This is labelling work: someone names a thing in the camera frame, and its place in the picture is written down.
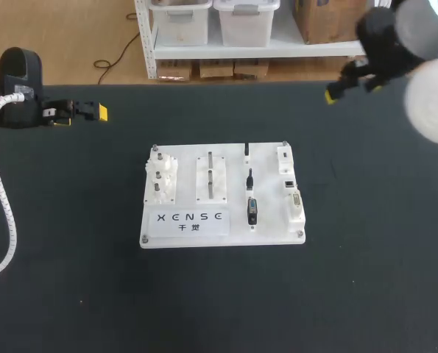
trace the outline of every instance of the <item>black cable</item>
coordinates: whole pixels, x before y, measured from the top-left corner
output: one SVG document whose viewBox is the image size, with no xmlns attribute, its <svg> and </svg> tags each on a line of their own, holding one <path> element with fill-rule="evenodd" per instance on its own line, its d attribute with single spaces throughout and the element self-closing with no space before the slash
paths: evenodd
<svg viewBox="0 0 438 353">
<path fill-rule="evenodd" d="M 137 14 L 136 14 L 136 13 L 127 13 L 126 16 L 125 16 L 125 18 L 126 18 L 127 20 L 136 20 L 136 19 L 137 19 Z M 119 57 L 114 63 L 111 64 L 108 60 L 104 60 L 104 59 L 96 60 L 96 61 L 93 63 L 93 66 L 94 66 L 95 68 L 103 68 L 103 69 L 105 70 L 104 73 L 102 73 L 102 75 L 101 75 L 100 78 L 98 79 L 98 85 L 101 84 L 101 81 L 104 79 L 104 76 L 106 76 L 106 74 L 109 72 L 109 70 L 110 70 L 111 68 L 113 68 L 114 66 L 116 66 L 117 64 L 119 64 L 119 61 L 121 61 L 122 57 L 123 57 L 124 54 L 125 54 L 125 51 L 129 48 L 130 44 L 132 44 L 132 42 L 133 42 L 135 39 L 137 39 L 138 37 L 140 37 L 140 32 L 137 33 L 137 34 L 134 36 L 134 38 L 132 38 L 132 39 L 130 40 L 129 43 L 127 43 L 127 45 L 124 47 L 124 50 L 123 50 L 122 53 L 121 53 L 121 56 L 120 56 L 120 57 Z"/>
</svg>

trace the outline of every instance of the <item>white storage bin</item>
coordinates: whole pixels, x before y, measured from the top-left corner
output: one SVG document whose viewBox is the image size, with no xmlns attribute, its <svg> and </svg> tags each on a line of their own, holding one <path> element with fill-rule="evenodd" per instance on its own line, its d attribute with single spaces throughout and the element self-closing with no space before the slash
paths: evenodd
<svg viewBox="0 0 438 353">
<path fill-rule="evenodd" d="M 158 25 L 158 40 L 164 46 L 203 46 L 208 42 L 209 7 L 202 4 L 162 6 L 150 2 Z"/>
<path fill-rule="evenodd" d="M 280 0 L 214 0 L 224 46 L 268 46 Z"/>
</svg>

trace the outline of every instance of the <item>black device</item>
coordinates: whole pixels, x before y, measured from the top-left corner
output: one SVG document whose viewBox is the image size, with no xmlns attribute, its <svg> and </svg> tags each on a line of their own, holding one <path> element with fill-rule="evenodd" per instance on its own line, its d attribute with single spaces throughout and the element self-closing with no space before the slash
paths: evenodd
<svg viewBox="0 0 438 353">
<path fill-rule="evenodd" d="M 22 129 L 40 125 L 71 124 L 78 115 L 86 120 L 107 120 L 99 102 L 72 99 L 52 101 L 43 93 L 42 62 L 33 51 L 7 49 L 0 58 L 0 96 L 23 93 L 23 104 L 8 104 L 0 112 L 0 126 Z"/>
<path fill-rule="evenodd" d="M 346 64 L 337 82 L 327 86 L 329 104 L 345 95 L 345 90 L 359 85 L 359 79 L 373 75 L 364 83 L 367 92 L 384 86 L 391 79 L 404 76 L 425 60 L 412 54 L 400 42 L 395 30 L 395 12 L 374 7 L 359 20 L 356 34 L 366 53 L 364 60 Z"/>
</svg>

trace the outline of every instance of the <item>power cord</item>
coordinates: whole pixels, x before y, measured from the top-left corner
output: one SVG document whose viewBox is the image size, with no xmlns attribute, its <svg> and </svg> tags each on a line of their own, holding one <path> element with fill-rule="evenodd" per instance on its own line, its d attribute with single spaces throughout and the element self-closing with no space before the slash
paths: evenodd
<svg viewBox="0 0 438 353">
<path fill-rule="evenodd" d="M 6 104 L 16 103 L 17 101 L 24 101 L 25 99 L 26 96 L 22 93 L 13 93 L 10 94 L 9 96 L 2 96 L 0 98 L 0 110 Z M 9 200 L 7 199 L 6 191 L 4 190 L 1 177 L 0 177 L 0 202 L 3 207 L 4 214 L 6 215 L 7 228 L 9 229 L 9 234 L 10 234 L 10 244 L 7 248 L 6 256 L 0 263 L 0 272 L 1 272 L 6 268 L 6 266 L 9 265 L 9 263 L 13 259 L 15 253 L 15 247 L 18 242 L 18 235 L 15 230 L 13 211 L 11 210 L 11 205 Z"/>
<path fill-rule="evenodd" d="M 128 13 L 126 14 L 125 18 L 129 21 L 131 20 L 136 20 L 137 19 L 137 14 L 136 13 Z M 93 63 L 93 66 L 95 68 L 103 68 L 105 71 L 104 73 L 100 76 L 100 78 L 98 79 L 98 85 L 101 84 L 102 80 L 104 79 L 104 76 L 106 76 L 106 74 L 109 72 L 109 70 L 111 68 L 113 68 L 114 66 L 116 66 L 117 64 L 119 64 L 119 62 L 121 61 L 122 57 L 125 54 L 125 51 L 129 48 L 130 44 L 132 44 L 132 42 L 137 39 L 138 37 L 140 37 L 140 32 L 137 33 L 134 38 L 132 38 L 129 43 L 127 43 L 127 45 L 124 47 L 124 50 L 121 53 L 121 56 L 114 62 L 114 63 L 110 63 L 108 60 L 104 60 L 104 59 L 100 59 L 100 60 L 96 60 Z"/>
</svg>

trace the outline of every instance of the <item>white shelf leg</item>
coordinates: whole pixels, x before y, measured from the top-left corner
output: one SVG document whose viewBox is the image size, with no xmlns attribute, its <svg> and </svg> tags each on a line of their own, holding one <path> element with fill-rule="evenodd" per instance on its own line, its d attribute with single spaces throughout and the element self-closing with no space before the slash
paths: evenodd
<svg viewBox="0 0 438 353">
<path fill-rule="evenodd" d="M 146 72 L 149 79 L 157 78 L 157 63 L 154 53 L 154 38 L 150 29 L 149 10 L 146 5 L 146 0 L 135 0 L 135 10 L 137 11 L 138 30 L 140 31 L 140 39 L 144 47 Z"/>
</svg>

